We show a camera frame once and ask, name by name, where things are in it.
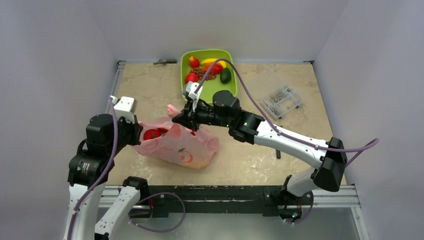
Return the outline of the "pink plastic bag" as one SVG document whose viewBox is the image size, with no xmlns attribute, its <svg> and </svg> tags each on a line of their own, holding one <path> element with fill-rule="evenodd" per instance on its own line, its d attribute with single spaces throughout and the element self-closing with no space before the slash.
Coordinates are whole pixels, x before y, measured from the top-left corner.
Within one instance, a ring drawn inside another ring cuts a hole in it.
<svg viewBox="0 0 424 240">
<path fill-rule="evenodd" d="M 169 104 L 168 116 L 150 122 L 139 121 L 138 124 L 143 128 L 140 144 L 133 148 L 145 157 L 157 158 L 186 168 L 203 169 L 218 153 L 219 138 L 204 128 L 193 131 L 173 123 L 172 118 L 180 113 L 177 108 Z M 144 132 L 149 129 L 160 130 L 162 136 L 143 140 Z"/>
</svg>

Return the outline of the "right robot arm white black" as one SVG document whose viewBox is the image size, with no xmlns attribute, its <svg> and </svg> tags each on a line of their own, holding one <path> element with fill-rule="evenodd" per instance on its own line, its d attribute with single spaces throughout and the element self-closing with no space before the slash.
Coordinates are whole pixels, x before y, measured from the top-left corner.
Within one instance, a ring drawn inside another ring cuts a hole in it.
<svg viewBox="0 0 424 240">
<path fill-rule="evenodd" d="M 310 138 L 269 123 L 255 113 L 243 110 L 240 101 L 227 90 L 216 92 L 212 104 L 187 98 L 183 110 L 172 122 L 197 131 L 200 125 L 228 128 L 236 141 L 278 150 L 296 157 L 310 168 L 286 178 L 280 196 L 288 204 L 315 189 L 338 192 L 347 166 L 343 142 Z"/>
</svg>

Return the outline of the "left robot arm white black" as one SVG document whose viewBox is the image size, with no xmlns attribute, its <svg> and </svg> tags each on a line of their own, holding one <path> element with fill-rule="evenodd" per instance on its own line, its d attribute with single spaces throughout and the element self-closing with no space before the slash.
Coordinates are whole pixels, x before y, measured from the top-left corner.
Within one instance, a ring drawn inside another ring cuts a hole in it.
<svg viewBox="0 0 424 240">
<path fill-rule="evenodd" d="M 69 207 L 65 240 L 110 240 L 116 227 L 135 204 L 149 199 L 146 179 L 129 176 L 119 190 L 118 198 L 103 219 L 97 221 L 99 203 L 109 173 L 115 165 L 115 156 L 127 145 L 139 145 L 143 128 L 137 116 L 114 117 L 103 113 L 92 117 L 86 126 L 86 138 L 78 145 L 70 160 Z"/>
</svg>

